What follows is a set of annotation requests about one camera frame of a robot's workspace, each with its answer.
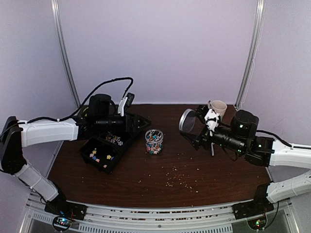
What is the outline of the clear plastic jar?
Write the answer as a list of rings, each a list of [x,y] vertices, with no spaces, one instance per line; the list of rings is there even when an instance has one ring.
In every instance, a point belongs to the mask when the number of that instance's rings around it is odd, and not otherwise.
[[[146,151],[150,155],[159,155],[163,151],[164,134],[161,130],[150,129],[145,133]]]

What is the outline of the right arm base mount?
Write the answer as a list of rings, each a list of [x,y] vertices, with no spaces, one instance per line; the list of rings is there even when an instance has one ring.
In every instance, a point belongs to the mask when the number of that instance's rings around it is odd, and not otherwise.
[[[274,205],[269,202],[266,194],[255,194],[253,200],[232,205],[235,219],[249,218],[274,210]]]

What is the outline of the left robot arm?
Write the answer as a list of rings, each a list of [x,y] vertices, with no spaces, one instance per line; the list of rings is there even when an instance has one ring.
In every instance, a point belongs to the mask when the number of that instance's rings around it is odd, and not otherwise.
[[[43,118],[22,121],[8,117],[0,135],[0,169],[17,176],[40,194],[60,216],[70,211],[70,205],[61,189],[41,175],[23,156],[22,149],[31,145],[54,141],[87,140],[103,138],[107,134],[124,134],[133,140],[151,121],[126,110],[134,94],[123,97],[118,106],[107,94],[91,96],[86,109],[68,119]]]

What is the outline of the pile of star candies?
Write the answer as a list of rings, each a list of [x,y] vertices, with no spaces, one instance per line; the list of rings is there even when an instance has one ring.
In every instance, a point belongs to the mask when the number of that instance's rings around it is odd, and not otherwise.
[[[115,158],[112,152],[99,148],[95,148],[89,154],[89,157],[92,161],[94,161],[97,165],[100,165],[102,168],[108,168]]]

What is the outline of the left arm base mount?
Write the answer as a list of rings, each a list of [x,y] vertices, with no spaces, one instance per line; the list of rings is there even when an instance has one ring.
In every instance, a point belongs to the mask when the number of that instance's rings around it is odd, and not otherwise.
[[[87,206],[67,201],[65,194],[62,191],[58,191],[56,198],[46,202],[44,210],[66,218],[84,220]]]

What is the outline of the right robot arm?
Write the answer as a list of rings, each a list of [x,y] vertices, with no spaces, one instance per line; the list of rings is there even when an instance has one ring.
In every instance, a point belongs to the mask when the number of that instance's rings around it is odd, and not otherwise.
[[[257,136],[258,124],[257,116],[239,110],[227,125],[221,122],[220,115],[213,109],[200,105],[196,110],[184,111],[179,120],[179,131],[196,150],[200,147],[207,150],[215,144],[256,166],[310,169],[310,146],[288,143],[267,131],[263,131],[266,136]]]

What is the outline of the pile of swirl lollipops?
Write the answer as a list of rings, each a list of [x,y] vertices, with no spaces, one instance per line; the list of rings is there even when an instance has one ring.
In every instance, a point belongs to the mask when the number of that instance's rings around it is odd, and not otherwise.
[[[117,136],[117,135],[114,135],[114,134],[108,134],[106,136],[106,141],[112,143],[112,144],[115,144],[115,145],[118,145],[118,146],[122,146],[123,145],[123,141],[121,139],[121,137]]]

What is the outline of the black three-compartment candy tray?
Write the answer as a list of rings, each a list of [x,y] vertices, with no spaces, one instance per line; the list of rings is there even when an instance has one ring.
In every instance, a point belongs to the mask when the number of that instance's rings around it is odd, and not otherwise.
[[[109,174],[118,161],[125,155],[132,143],[132,133],[105,133],[101,137],[92,137],[78,150],[86,164]]]

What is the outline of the metal scoop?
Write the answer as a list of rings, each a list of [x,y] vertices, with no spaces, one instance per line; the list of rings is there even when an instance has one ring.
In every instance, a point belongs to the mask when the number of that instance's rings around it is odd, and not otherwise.
[[[214,155],[215,155],[215,152],[214,152],[214,143],[211,143],[210,149],[211,149],[211,156],[214,156]]]

